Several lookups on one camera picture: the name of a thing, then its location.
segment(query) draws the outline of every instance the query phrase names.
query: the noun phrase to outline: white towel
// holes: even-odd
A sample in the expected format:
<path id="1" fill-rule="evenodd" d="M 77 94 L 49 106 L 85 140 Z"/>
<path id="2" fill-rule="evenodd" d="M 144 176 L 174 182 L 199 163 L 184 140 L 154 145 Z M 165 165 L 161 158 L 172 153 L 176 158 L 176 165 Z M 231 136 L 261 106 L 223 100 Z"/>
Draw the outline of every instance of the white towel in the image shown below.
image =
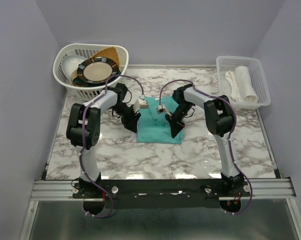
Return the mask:
<path id="1" fill-rule="evenodd" d="M 225 78 L 230 83 L 230 97 L 236 102 L 257 103 L 259 97 L 252 87 L 252 79 L 246 66 L 239 66 L 235 71 L 227 71 Z"/>

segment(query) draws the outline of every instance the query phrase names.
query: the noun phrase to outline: white basket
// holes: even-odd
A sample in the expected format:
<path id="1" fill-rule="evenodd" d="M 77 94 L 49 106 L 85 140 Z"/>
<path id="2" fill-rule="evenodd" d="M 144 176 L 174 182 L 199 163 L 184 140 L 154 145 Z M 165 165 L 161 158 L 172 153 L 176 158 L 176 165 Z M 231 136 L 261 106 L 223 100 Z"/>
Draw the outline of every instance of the white basket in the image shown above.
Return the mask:
<path id="1" fill-rule="evenodd" d="M 89 58 L 98 51 L 105 49 L 107 47 L 115 47 L 120 61 L 119 70 L 121 74 L 124 75 L 129 64 L 129 53 L 122 46 L 116 45 L 98 45 L 98 44 L 82 44 L 82 43 L 73 43 L 63 47 L 54 61 L 52 67 L 52 73 L 57 82 L 67 88 L 67 90 L 82 100 L 91 100 L 100 94 L 101 90 L 105 88 L 105 86 L 95 86 L 95 87 L 78 87 L 74 86 L 73 83 L 65 76 L 62 71 L 61 63 L 62 60 L 69 55 L 81 55 L 85 58 Z M 108 84 L 109 87 L 115 86 L 118 82 L 122 82 L 121 76 Z"/>
<path id="2" fill-rule="evenodd" d="M 265 79 L 265 74 L 261 62 L 256 58 L 243 56 L 219 56 L 216 59 L 217 77 L 219 92 L 221 95 L 231 95 L 231 85 L 225 78 L 227 71 L 234 71 L 239 66 L 248 67 L 251 85 L 258 96 L 257 103 L 231 101 L 231 105 L 236 109 L 257 109 L 261 106 L 271 104 L 269 87 Z"/>

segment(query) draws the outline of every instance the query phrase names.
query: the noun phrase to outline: teal cloth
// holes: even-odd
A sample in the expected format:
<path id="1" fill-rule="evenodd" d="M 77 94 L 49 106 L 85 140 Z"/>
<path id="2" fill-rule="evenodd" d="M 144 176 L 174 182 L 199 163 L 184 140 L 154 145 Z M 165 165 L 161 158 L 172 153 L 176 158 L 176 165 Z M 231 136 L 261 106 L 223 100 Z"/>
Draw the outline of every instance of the teal cloth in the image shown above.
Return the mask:
<path id="1" fill-rule="evenodd" d="M 137 142 L 138 143 L 159 143 L 159 144 L 181 144 L 184 133 L 181 131 L 175 138 L 172 138 L 169 122 L 165 113 L 158 114 L 156 108 L 159 101 L 155 97 L 145 97 L 148 102 L 148 109 L 140 109 L 141 117 L 138 120 Z M 174 112 L 178 104 L 172 96 L 163 97 L 161 103 L 170 111 Z"/>

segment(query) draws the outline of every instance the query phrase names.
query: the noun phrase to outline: white marble surface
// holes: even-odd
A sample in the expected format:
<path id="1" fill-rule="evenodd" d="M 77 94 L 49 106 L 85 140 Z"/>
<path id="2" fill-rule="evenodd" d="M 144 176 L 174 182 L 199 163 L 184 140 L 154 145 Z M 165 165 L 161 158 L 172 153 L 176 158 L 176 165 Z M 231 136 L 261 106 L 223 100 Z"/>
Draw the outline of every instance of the white marble surface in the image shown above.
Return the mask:
<path id="1" fill-rule="evenodd" d="M 128 69 L 129 76 L 143 84 L 146 96 L 158 97 L 161 87 L 171 80 L 192 80 L 207 93 L 218 95 L 215 68 L 201 69 Z M 164 96 L 185 83 L 167 86 Z M 140 94 L 137 83 L 127 80 L 134 99 Z M 47 180 L 75 179 L 80 174 L 79 158 L 66 138 L 71 107 L 81 103 L 75 96 L 66 97 L 58 133 L 47 171 Z M 101 136 L 97 143 L 97 164 L 103 179 L 188 179 L 218 178 L 221 171 L 220 154 L 214 137 L 208 132 L 204 111 L 196 107 L 186 118 L 181 145 L 137 143 L 136 134 L 125 129 L 120 119 L 103 114 Z M 249 178 L 274 178 L 271 159 L 255 110 L 237 111 L 234 143 L 238 165 Z"/>

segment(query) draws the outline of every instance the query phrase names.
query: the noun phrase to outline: wall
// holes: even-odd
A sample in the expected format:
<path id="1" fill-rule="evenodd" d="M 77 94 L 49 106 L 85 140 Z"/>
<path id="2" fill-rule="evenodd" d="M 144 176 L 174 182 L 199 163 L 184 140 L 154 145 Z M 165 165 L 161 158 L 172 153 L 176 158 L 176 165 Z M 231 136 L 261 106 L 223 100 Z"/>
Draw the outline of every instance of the wall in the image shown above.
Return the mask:
<path id="1" fill-rule="evenodd" d="M 279 170 L 291 176 L 301 214 L 301 0 L 286 0 L 254 56 L 272 103 L 260 110 Z"/>
<path id="2" fill-rule="evenodd" d="M 44 170 L 65 91 L 59 46 L 33 0 L 0 1 L 0 240 L 17 240 Z"/>
<path id="3" fill-rule="evenodd" d="M 36 0 L 60 46 L 115 44 L 130 64 L 252 56 L 284 0 Z"/>

